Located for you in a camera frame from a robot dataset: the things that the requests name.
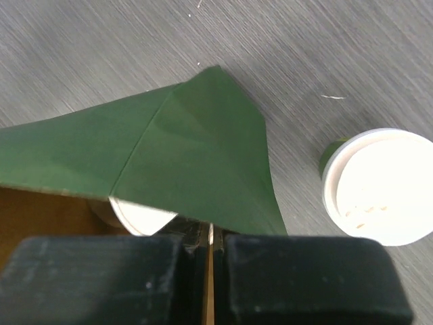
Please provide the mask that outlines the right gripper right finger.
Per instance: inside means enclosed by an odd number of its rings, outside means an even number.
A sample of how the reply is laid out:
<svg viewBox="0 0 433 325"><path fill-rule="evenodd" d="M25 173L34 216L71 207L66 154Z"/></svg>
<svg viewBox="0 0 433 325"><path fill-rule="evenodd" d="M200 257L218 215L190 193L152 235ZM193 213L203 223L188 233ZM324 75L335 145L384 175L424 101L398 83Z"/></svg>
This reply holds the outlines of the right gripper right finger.
<svg viewBox="0 0 433 325"><path fill-rule="evenodd" d="M217 324L411 324L386 249L333 236L253 236L214 229Z"/></svg>

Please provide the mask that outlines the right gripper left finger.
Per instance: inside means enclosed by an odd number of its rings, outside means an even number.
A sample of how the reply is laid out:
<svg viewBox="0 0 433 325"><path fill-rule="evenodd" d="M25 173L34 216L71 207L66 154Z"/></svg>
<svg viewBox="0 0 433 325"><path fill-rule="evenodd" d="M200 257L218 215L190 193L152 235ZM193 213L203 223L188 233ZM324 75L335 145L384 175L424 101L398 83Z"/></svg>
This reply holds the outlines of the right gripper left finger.
<svg viewBox="0 0 433 325"><path fill-rule="evenodd" d="M2 324L199 324L207 227L153 236L33 236L1 272Z"/></svg>

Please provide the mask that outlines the white cup lid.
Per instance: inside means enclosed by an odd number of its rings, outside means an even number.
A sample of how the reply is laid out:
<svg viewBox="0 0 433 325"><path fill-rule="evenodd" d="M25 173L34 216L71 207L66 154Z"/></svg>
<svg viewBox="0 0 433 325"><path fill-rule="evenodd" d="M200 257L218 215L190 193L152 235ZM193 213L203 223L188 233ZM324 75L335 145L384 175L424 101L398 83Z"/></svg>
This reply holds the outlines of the white cup lid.
<svg viewBox="0 0 433 325"><path fill-rule="evenodd" d="M119 222L134 236L152 236L178 215L115 197L109 197L109 202Z"/></svg>
<svg viewBox="0 0 433 325"><path fill-rule="evenodd" d="M418 134L381 128L349 138L321 181L327 214L349 236L403 246L432 233L432 142Z"/></svg>

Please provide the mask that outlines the green paper bag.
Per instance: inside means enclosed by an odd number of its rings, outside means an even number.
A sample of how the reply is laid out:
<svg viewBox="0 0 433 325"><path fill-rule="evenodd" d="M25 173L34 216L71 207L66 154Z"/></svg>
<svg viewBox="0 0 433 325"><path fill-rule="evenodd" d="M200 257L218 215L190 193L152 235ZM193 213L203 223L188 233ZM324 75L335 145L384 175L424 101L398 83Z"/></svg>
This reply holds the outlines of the green paper bag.
<svg viewBox="0 0 433 325"><path fill-rule="evenodd" d="M109 197L284 235L265 118L221 67L1 130L1 261L33 236L129 233Z"/></svg>

